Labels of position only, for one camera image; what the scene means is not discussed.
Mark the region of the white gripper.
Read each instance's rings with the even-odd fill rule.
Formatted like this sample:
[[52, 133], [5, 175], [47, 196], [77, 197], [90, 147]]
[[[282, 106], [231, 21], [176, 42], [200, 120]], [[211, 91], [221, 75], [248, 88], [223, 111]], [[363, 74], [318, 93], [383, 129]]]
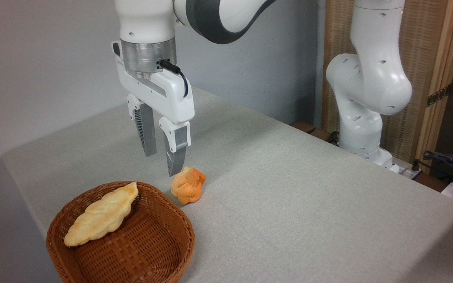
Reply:
[[129, 116], [136, 125], [145, 156], [157, 153], [153, 109], [163, 117], [159, 126], [164, 133], [168, 175], [183, 170], [186, 149], [191, 145], [190, 123], [195, 115], [190, 83], [161, 66], [176, 64], [174, 40], [137, 44], [112, 42], [119, 80], [129, 93]]

